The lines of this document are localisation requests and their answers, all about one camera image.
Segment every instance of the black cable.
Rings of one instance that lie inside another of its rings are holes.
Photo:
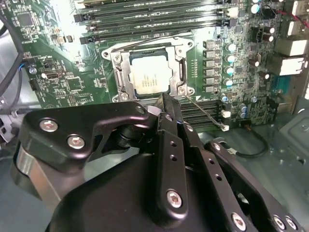
[[[0,29],[0,36],[2,36],[5,32],[7,31],[6,26],[2,26],[2,28]]]
[[[14,43],[16,49],[17,49],[17,52],[18,52],[18,55],[17,55],[13,65],[9,69],[5,78],[0,83],[0,96],[2,96],[4,94],[4,92],[7,90],[10,83],[12,82],[12,80],[15,76],[15,73],[17,72],[17,70],[19,68],[19,65],[21,64],[21,62],[23,60],[24,49],[23,49],[23,46],[22,46],[20,39],[18,38],[18,35],[16,34],[16,32],[13,29],[13,26],[11,26],[11,24],[1,14],[0,14],[0,20],[2,21],[4,26],[8,29],[8,31],[11,35],[12,41],[13,41],[13,43]]]
[[[254,131],[252,128],[246,127],[246,129],[247,129],[247,131],[252,133],[258,140],[260,140],[263,143],[263,149],[260,152],[257,152],[255,154],[245,154],[245,153],[241,153],[241,152],[231,148],[226,143],[221,143],[221,145],[223,147],[225,147],[226,149],[232,149],[233,154],[235,153],[235,155],[237,155],[239,157],[247,158],[247,159],[257,158],[257,157],[264,155],[268,151],[268,142],[259,133]]]
[[[15,98],[13,100],[13,102],[11,103],[11,105],[9,107],[7,107],[6,109],[4,109],[4,111],[6,112],[11,112],[11,110],[17,105],[19,97],[20,97],[20,92],[21,92],[21,86],[23,84],[23,73],[21,71],[21,67],[18,69],[18,86],[17,86],[17,91],[16,91],[16,95]]]

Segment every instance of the red wire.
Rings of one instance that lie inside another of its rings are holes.
[[[279,14],[282,14],[282,15],[289,15],[291,16],[293,19],[295,19],[296,21],[300,21],[302,24],[304,24],[306,26],[306,28],[309,28],[309,23],[304,21],[304,20],[301,20],[299,17],[291,14],[291,13],[288,13],[288,12],[285,12],[285,11],[280,11],[280,10],[277,10],[277,12]]]

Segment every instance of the wire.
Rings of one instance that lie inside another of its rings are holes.
[[[288,12],[281,11],[281,10],[277,10],[277,13],[282,14],[282,15],[288,15],[288,16],[292,17],[293,19],[295,19],[296,21],[300,21],[303,25],[306,26],[306,28],[309,28],[309,23],[308,22],[302,20],[300,17],[298,17],[298,16],[296,16],[296,15],[294,15],[292,13],[288,13]]]
[[[186,98],[193,103],[198,109],[200,109],[204,114],[206,114],[206,116],[213,122],[214,125],[225,129],[225,126],[219,122],[217,122],[208,112],[206,112],[205,110],[202,109],[202,107],[200,107],[198,104],[196,104],[194,101],[192,101],[188,96],[186,96]]]
[[[0,36],[2,36],[5,32],[7,31],[6,26],[2,26],[2,28],[0,29]]]
[[[5,78],[0,83],[0,96],[2,96],[4,94],[4,92],[7,90],[10,83],[12,82],[12,80],[15,76],[15,73],[17,72],[17,70],[18,70],[18,68],[19,68],[19,66],[20,66],[20,64],[23,60],[24,49],[23,49],[23,46],[22,46],[20,39],[18,38],[18,35],[16,34],[16,32],[13,29],[13,26],[11,26],[11,24],[6,20],[6,18],[2,14],[0,14],[0,21],[2,21],[4,26],[9,31],[11,38],[12,38],[12,41],[13,41],[13,43],[14,43],[16,49],[17,49],[17,52],[18,52],[18,55],[17,55],[13,65],[9,69]]]
[[[24,66],[24,64],[21,64],[18,68],[18,86],[17,86],[17,91],[16,91],[16,95],[15,98],[13,100],[13,102],[11,103],[11,105],[9,107],[7,107],[6,109],[0,110],[0,114],[3,114],[3,112],[6,112],[8,114],[11,113],[11,110],[17,105],[18,100],[20,98],[20,92],[21,92],[21,87],[23,84],[23,73],[21,71],[21,68]]]
[[[263,143],[263,149],[261,151],[255,153],[255,154],[245,154],[245,153],[241,153],[241,152],[239,152],[239,151],[229,147],[226,143],[222,143],[222,145],[227,150],[229,150],[230,153],[235,154],[236,156],[239,156],[239,157],[246,158],[246,159],[254,159],[254,158],[257,158],[257,157],[260,157],[260,156],[264,155],[268,151],[268,149],[269,149],[268,142],[263,138],[262,135],[260,135],[256,131],[254,131],[250,126],[245,125],[244,128],[248,132],[252,133],[258,140],[260,140]]]

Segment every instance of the motherboard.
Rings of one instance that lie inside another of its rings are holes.
[[[168,93],[194,127],[216,128],[187,98],[228,130],[272,121],[273,95],[307,67],[308,29],[277,13],[286,5],[294,10],[284,0],[2,0],[0,12],[42,108],[150,105]]]

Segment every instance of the cpu socket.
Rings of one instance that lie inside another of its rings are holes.
[[[142,101],[171,96],[192,95],[187,86],[186,53],[194,41],[169,37],[147,41],[118,43],[102,51],[112,62],[118,95],[113,102]]]

